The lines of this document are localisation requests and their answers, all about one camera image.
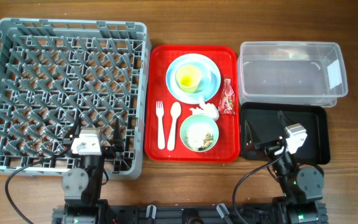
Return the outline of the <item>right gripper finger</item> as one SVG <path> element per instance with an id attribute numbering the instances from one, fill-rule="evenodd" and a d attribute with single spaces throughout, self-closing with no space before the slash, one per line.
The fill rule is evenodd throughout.
<path id="1" fill-rule="evenodd" d="M 258 135 L 256 134 L 256 132 L 254 131 L 253 127 L 251 126 L 251 124 L 248 122 L 247 119 L 244 121 L 244 125 L 245 125 L 246 146 L 261 144 L 262 141 L 260 140 L 260 138 L 258 137 Z"/>
<path id="2" fill-rule="evenodd" d="M 284 115 L 283 111 L 278 112 L 278 119 L 283 127 L 283 137 L 287 135 L 286 127 L 290 125 L 290 120 Z"/>

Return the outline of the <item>white tissue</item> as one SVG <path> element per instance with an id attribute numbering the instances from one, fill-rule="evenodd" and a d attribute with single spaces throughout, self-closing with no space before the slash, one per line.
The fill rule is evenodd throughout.
<path id="1" fill-rule="evenodd" d="M 190 108 L 192 115 L 202 114 L 213 119 L 214 121 L 219 119 L 219 111 L 212 103 L 205 103 L 202 96 L 199 96 L 198 103 L 199 107 Z"/>

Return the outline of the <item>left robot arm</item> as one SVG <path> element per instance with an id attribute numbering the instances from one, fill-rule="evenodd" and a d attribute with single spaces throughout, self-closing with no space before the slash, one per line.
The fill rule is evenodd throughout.
<path id="1" fill-rule="evenodd" d="M 62 189 L 65 193 L 65 207 L 62 223 L 118 223 L 118 217 L 106 199 L 101 199 L 103 178 L 108 178 L 104 169 L 105 157 L 116 150 L 124 149 L 124 141 L 116 121 L 112 146 L 101 146 L 101 132 L 98 128 L 82 128 L 77 119 L 63 137 L 63 144 L 70 152 L 80 156 L 80 164 L 64 174 Z"/>

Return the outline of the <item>white plastic spoon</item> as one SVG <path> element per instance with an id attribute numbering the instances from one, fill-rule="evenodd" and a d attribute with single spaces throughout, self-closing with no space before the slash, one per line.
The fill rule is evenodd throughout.
<path id="1" fill-rule="evenodd" d="M 169 137 L 168 137 L 167 149 L 169 151 L 173 151 L 175 148 L 177 119 L 181 115 L 181 105 L 179 102 L 174 102 L 174 104 L 172 104 L 170 114 L 172 117 L 172 124 L 171 124 L 170 133 L 169 133 Z"/>

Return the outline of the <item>green bowl with food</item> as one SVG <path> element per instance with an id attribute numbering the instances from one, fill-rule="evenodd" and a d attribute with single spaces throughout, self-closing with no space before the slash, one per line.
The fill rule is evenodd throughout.
<path id="1" fill-rule="evenodd" d="M 180 126 L 180 139 L 187 149 L 206 152 L 216 145 L 219 128 L 216 122 L 206 115 L 191 115 Z"/>

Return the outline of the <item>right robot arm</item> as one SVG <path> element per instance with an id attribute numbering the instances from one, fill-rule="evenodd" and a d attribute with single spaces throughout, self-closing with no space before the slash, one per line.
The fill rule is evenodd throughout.
<path id="1" fill-rule="evenodd" d="M 246 223 L 327 223 L 323 198 L 324 171 L 317 162 L 299 162 L 295 155 L 306 146 L 313 133 L 304 123 L 296 123 L 283 111 L 275 112 L 274 121 L 264 113 L 241 114 L 242 145 L 245 152 L 267 159 L 264 165 L 279 183 L 283 196 L 270 204 L 243 205 L 239 212 Z"/>

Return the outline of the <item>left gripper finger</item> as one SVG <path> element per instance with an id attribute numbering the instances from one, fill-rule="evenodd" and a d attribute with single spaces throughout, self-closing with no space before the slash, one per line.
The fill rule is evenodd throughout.
<path id="1" fill-rule="evenodd" d="M 78 117 L 73 126 L 68 130 L 68 138 L 74 139 L 79 136 L 81 131 L 81 118 Z"/>
<path id="2" fill-rule="evenodd" d="M 123 146 L 124 145 L 124 141 L 122 140 L 122 136 L 121 136 L 119 120 L 117 118 L 116 118 L 115 125 L 114 125 L 112 141 L 113 141 L 114 146 Z"/>

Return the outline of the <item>red snack wrapper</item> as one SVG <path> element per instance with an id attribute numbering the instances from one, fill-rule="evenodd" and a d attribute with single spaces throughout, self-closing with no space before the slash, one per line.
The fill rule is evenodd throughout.
<path id="1" fill-rule="evenodd" d="M 234 115 L 235 105 L 235 93 L 232 89 L 232 81 L 230 78 L 224 79 L 223 92 L 218 105 L 218 111 L 220 114 L 231 114 Z"/>

